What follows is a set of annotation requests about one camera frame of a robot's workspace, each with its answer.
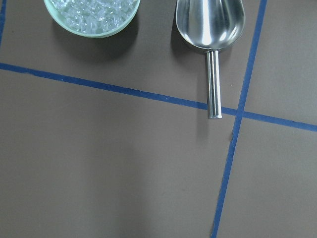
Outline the steel ice scoop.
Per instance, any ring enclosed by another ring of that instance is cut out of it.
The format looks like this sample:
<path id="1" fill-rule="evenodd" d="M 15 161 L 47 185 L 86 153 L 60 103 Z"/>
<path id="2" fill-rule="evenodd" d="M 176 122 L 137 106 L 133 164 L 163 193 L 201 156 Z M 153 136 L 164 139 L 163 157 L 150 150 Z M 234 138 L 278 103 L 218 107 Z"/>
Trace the steel ice scoop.
<path id="1" fill-rule="evenodd" d="M 209 119 L 222 117 L 219 53 L 242 35 L 245 10 L 240 0 L 179 0 L 175 22 L 182 38 L 206 56 Z"/>

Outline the green bowl of ice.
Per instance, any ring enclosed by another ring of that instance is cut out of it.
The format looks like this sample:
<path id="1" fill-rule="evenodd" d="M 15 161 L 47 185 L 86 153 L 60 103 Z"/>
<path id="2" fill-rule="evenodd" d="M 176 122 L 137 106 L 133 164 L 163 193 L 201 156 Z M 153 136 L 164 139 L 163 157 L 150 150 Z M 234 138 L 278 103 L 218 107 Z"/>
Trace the green bowl of ice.
<path id="1" fill-rule="evenodd" d="M 106 38 L 128 26 L 139 0 L 46 0 L 53 20 L 70 33 L 86 38 Z"/>

